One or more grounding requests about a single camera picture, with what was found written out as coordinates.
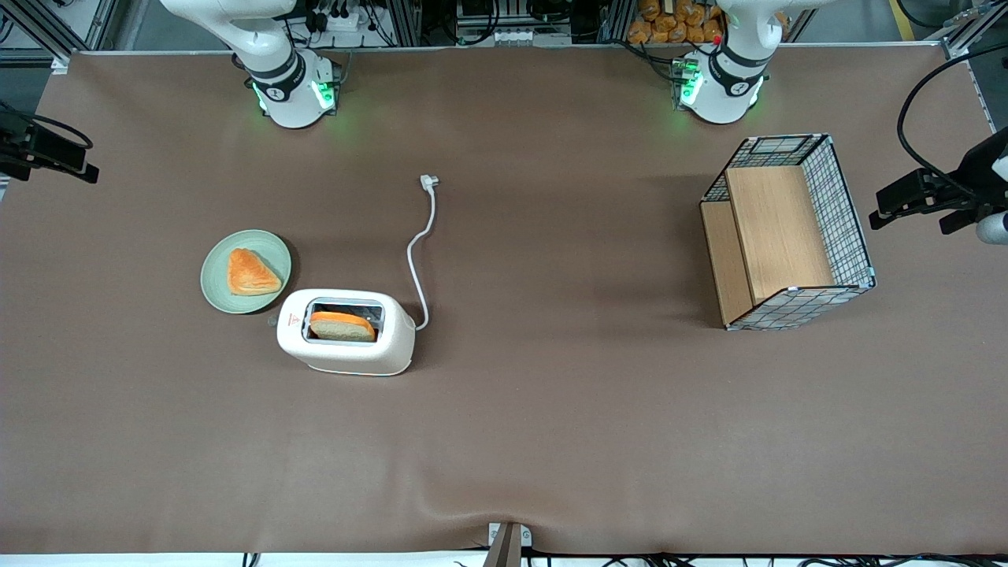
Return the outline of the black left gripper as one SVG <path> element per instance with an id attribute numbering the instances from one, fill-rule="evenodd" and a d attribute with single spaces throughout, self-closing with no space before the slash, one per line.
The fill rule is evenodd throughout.
<path id="1" fill-rule="evenodd" d="M 1006 211 L 1007 129 L 1002 128 L 965 152 L 958 167 L 947 174 L 951 189 L 940 198 L 944 182 L 927 169 L 915 169 L 887 184 L 876 193 L 877 209 L 871 212 L 872 230 L 897 219 L 954 209 L 972 214 Z"/>

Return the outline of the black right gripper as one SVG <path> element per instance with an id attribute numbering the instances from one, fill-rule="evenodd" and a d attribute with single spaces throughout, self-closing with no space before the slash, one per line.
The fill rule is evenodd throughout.
<path id="1" fill-rule="evenodd" d="M 35 161 L 48 164 L 83 182 L 98 182 L 100 169 L 87 164 L 87 148 L 43 126 L 33 126 L 35 114 L 19 110 L 1 111 L 1 172 L 11 179 L 28 182 L 32 166 L 28 164 L 26 139 L 30 134 L 30 155 Z"/>

